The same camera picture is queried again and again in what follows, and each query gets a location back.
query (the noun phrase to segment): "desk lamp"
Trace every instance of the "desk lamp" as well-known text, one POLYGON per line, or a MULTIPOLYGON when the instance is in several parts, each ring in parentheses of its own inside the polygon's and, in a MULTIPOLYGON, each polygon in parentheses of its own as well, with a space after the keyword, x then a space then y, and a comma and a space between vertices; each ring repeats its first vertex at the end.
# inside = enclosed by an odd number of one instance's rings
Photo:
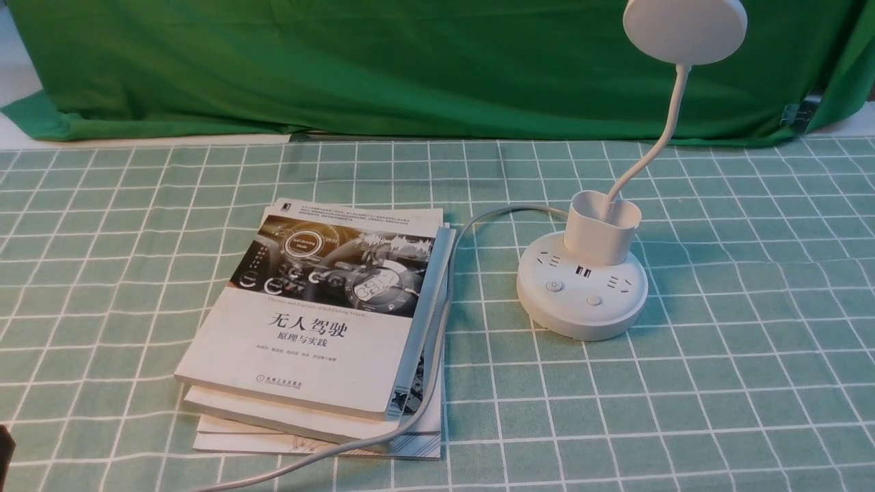
MULTIPOLYGON (((675 90, 668 107, 665 131, 654 147, 633 165, 608 194, 585 190, 571 199, 564 232, 534 241, 520 258, 517 292, 526 312, 538 324, 576 340, 596 341, 617 336, 638 318, 648 294, 647 275, 629 251, 641 211, 618 199, 620 189, 644 169, 669 142, 675 131, 681 97, 690 68, 714 63, 734 53, 744 40, 747 16, 739 0, 629 0, 623 27, 632 43, 657 60, 676 65, 675 90)), ((452 299, 452 272, 459 238, 474 223, 515 210, 540 210, 566 215, 563 210, 538 204, 512 204, 472 218, 457 234, 450 257, 447 301, 437 328, 437 343, 423 401, 419 410, 392 432, 339 444, 295 463, 251 478, 222 483, 199 492, 248 487, 299 470, 346 451, 376 446, 403 436, 431 403, 444 349, 444 335, 452 299)))

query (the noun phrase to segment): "book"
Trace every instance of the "book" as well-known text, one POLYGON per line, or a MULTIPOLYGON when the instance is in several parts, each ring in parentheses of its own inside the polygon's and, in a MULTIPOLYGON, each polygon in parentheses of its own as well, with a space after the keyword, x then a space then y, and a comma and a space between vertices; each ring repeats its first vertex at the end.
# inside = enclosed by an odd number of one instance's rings
POLYGON ((276 205, 175 377, 350 417, 400 416, 410 385, 399 375, 412 379, 453 230, 421 220, 434 212, 276 205))
MULTIPOLYGON (((441 285, 436 306, 446 299, 446 282, 441 285)), ((350 440, 371 438, 395 430, 412 416, 423 402, 425 385, 431 376, 434 349, 438 336, 438 323, 441 310, 436 309, 427 330, 426 342, 420 352, 416 370, 412 372, 412 382, 408 382, 402 415, 388 420, 356 418, 338 413, 313 410, 289 404, 241 397, 217 390, 192 387, 185 395, 185 404, 205 415, 199 423, 198 432, 204 433, 252 433, 253 429, 265 432, 283 432, 300 437, 326 442, 348 442, 350 440)), ((437 384, 432 404, 423 410, 424 414, 408 434, 440 432, 441 401, 443 398, 443 358, 438 364, 437 384)), ((386 452, 395 443, 369 448, 372 451, 386 452)))
MULTIPOLYGON (((355 449, 340 456, 389 457, 409 460, 439 460, 441 435, 405 434, 387 451, 355 449)), ((305 455, 317 453, 333 443, 282 432, 198 432, 193 449, 209 453, 268 453, 305 455)))

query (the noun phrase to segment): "table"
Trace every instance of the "table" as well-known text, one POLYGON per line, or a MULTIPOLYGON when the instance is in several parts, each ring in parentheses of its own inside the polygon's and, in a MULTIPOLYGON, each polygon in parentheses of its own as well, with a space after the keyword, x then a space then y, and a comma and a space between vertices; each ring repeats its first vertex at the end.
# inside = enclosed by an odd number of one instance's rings
MULTIPOLYGON (((172 371, 274 197, 567 207, 617 142, 303 143, 0 152, 0 422, 10 492, 183 490, 293 457, 194 453, 172 371)), ((651 295, 581 344, 515 300, 519 213, 467 237, 444 458, 327 460, 252 490, 847 490, 875 483, 875 142, 678 149, 624 190, 651 295)))

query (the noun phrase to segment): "green cloth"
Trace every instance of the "green cloth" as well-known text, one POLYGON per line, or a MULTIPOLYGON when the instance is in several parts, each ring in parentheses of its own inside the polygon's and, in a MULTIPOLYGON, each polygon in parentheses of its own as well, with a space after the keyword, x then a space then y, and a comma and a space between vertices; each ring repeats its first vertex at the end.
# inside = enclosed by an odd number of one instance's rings
MULTIPOLYGON (((9 0, 45 91, 3 109, 29 136, 294 133, 650 139, 675 71, 638 52, 623 0, 9 0)), ((772 144, 875 79, 873 1, 747 2, 748 36, 693 70, 678 144, 772 144)))

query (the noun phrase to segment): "publisher logo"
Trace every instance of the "publisher logo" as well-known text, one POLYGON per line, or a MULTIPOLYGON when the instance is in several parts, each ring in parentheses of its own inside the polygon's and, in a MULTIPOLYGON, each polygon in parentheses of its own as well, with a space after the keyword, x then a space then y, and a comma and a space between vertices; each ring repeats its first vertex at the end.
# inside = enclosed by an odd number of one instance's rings
POLYGON ((283 379, 280 377, 270 377, 265 376, 264 374, 258 375, 255 380, 259 383, 272 384, 274 386, 281 386, 283 388, 294 388, 295 390, 299 390, 301 388, 300 381, 293 381, 291 379, 283 379))

